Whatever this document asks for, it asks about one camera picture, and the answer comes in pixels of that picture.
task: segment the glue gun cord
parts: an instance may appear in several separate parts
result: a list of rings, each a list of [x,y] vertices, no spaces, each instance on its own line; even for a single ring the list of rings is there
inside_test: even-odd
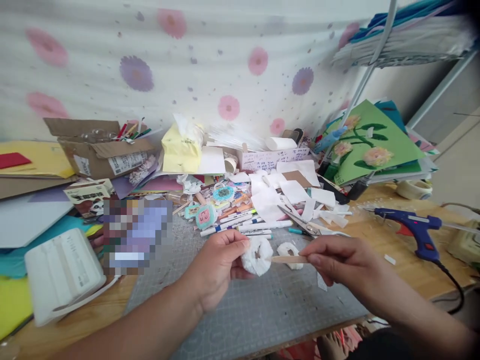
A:
[[[450,280],[455,284],[455,287],[458,289],[458,292],[460,293],[460,303],[455,308],[448,311],[450,315],[456,314],[464,307],[464,303],[465,303],[464,290],[462,289],[458,281],[455,280],[455,278],[452,276],[450,271],[448,271],[448,269],[440,261],[434,261],[433,263],[437,265],[440,268],[440,270],[442,270],[450,278]]]

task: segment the floral fabric backdrop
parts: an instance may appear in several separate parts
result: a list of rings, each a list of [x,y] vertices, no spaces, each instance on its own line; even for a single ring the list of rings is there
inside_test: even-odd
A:
[[[53,140],[43,117],[145,117],[166,131],[172,113],[259,136],[316,131],[357,83],[333,54],[387,6],[0,0],[0,139]]]

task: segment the green card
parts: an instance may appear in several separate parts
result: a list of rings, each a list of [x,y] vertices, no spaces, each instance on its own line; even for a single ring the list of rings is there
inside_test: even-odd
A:
[[[341,141],[351,143],[353,149],[341,158],[334,178],[335,184],[341,185],[372,171],[425,157],[424,152],[370,101],[365,100],[352,109],[350,116],[354,115],[360,116],[360,120],[347,121],[345,125],[348,126],[348,130],[340,137]],[[332,124],[329,130],[336,128],[337,126]],[[371,128],[373,132],[369,137],[368,132],[369,129],[372,131]],[[371,165],[372,159],[377,159],[377,163],[381,163],[382,159],[388,159],[388,153],[391,154],[391,158],[385,164]]]

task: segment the cutting mat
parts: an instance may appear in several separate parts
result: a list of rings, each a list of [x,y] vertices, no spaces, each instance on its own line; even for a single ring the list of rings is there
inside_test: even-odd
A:
[[[193,231],[193,223],[178,216],[173,217],[173,229],[172,254],[162,254],[169,262],[138,277],[125,314],[176,281],[206,240]],[[308,243],[286,228],[272,234],[275,254],[281,243],[294,243],[299,250]],[[233,281],[217,309],[202,319],[171,358],[236,359],[367,313],[343,285],[328,292],[319,289],[313,266],[292,271],[285,264],[272,264],[261,277]]]

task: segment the wooden table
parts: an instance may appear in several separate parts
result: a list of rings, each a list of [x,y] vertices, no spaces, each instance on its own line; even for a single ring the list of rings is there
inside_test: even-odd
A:
[[[407,200],[394,192],[394,185],[371,186],[359,201],[350,203],[353,216],[348,216],[349,224],[342,231],[349,235],[368,240],[373,248],[383,257],[385,254],[396,260],[394,269],[407,283],[427,299],[449,293],[455,290],[449,278],[432,263],[422,261],[414,255],[415,241],[412,238],[395,235],[392,228],[375,219],[371,213],[361,210],[358,206],[392,208],[405,211],[414,211],[419,216],[432,215],[447,222],[464,223],[465,219],[445,208],[441,208],[427,200]],[[446,252],[446,244],[452,240],[458,230],[442,228],[430,231],[440,252],[442,263],[463,286],[473,283],[470,275],[475,272],[465,263],[453,258]],[[35,327],[31,321],[15,337],[14,344],[20,346],[19,359],[45,359],[66,347],[67,345],[101,329],[122,316],[127,305],[130,293],[135,285],[137,276],[122,277],[117,284],[104,294],[67,315],[57,324],[41,328]],[[329,329],[292,339],[274,348],[265,349],[259,356],[269,352],[312,339],[332,330],[340,329],[357,322],[357,319],[341,323]]]

